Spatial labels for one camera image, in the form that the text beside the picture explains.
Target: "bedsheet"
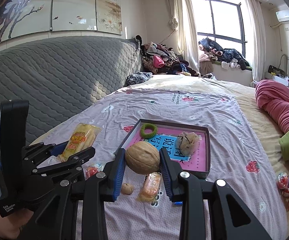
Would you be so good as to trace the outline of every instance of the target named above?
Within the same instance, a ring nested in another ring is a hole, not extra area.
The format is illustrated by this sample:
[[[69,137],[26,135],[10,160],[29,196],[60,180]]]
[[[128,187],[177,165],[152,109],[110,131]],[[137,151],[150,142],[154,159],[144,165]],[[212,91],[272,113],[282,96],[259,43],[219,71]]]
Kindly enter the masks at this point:
[[[283,161],[278,143],[282,132],[268,114],[258,108],[254,97],[255,89],[232,82],[174,75],[155,75],[149,81],[134,85],[132,88],[170,89],[184,90],[191,93],[207,92],[233,95],[259,138],[275,173],[278,174],[284,171],[289,174],[289,162]],[[44,139],[59,126],[39,137],[33,143],[44,141]],[[287,234],[289,234],[289,212],[287,212],[287,226]]]

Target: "human hand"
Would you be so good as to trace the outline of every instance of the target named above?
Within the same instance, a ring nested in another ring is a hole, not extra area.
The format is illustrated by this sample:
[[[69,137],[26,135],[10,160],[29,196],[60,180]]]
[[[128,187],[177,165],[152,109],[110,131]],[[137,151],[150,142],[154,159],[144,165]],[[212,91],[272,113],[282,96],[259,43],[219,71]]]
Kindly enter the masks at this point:
[[[4,239],[16,239],[20,234],[20,227],[24,226],[32,217],[29,209],[20,209],[7,217],[0,216],[0,237]]]

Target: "small walnut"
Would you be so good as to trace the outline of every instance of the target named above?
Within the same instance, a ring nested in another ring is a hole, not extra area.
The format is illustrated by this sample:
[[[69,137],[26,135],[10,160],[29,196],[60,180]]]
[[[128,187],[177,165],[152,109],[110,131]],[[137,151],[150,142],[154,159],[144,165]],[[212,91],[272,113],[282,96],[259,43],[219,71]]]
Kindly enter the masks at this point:
[[[134,190],[134,186],[129,184],[129,183],[123,183],[121,186],[121,193],[125,195],[130,195],[132,194]]]

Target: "curtain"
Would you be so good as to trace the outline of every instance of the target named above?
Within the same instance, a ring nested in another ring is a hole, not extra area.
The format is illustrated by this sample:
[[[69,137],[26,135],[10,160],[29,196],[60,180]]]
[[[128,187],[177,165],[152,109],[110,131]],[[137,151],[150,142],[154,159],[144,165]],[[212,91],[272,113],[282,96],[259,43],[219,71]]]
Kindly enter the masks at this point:
[[[266,37],[263,15],[260,2],[257,0],[246,0],[249,9],[251,27],[254,33],[254,57],[252,63],[253,80],[259,82],[263,79],[264,62],[266,56]]]
[[[167,5],[167,8],[168,8],[168,12],[169,12],[169,15],[170,15],[170,21],[169,21],[169,25],[171,27],[171,29],[173,31],[177,30],[178,29],[178,21],[177,19],[174,17],[175,15],[175,12],[176,12],[176,3],[175,3],[175,0],[166,0],[166,5]]]
[[[171,20],[169,24],[178,25],[178,50],[189,62],[189,67],[199,72],[197,31],[194,22],[191,0],[166,0]]]

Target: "pile of clothes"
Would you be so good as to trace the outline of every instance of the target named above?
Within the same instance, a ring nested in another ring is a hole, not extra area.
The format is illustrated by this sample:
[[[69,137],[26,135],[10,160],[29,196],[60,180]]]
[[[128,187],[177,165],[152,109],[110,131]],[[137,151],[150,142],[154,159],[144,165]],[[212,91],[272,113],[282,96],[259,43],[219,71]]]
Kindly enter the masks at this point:
[[[126,86],[141,84],[148,81],[150,78],[152,78],[152,73],[150,72],[138,72],[136,74],[131,74],[126,78]]]
[[[199,65],[201,74],[213,71],[212,63],[221,62],[224,69],[250,67],[243,55],[236,49],[223,49],[215,41],[205,38],[199,41]]]
[[[167,48],[165,44],[141,45],[141,53],[144,70],[152,74],[200,76],[189,67],[188,61],[179,59],[173,48]]]

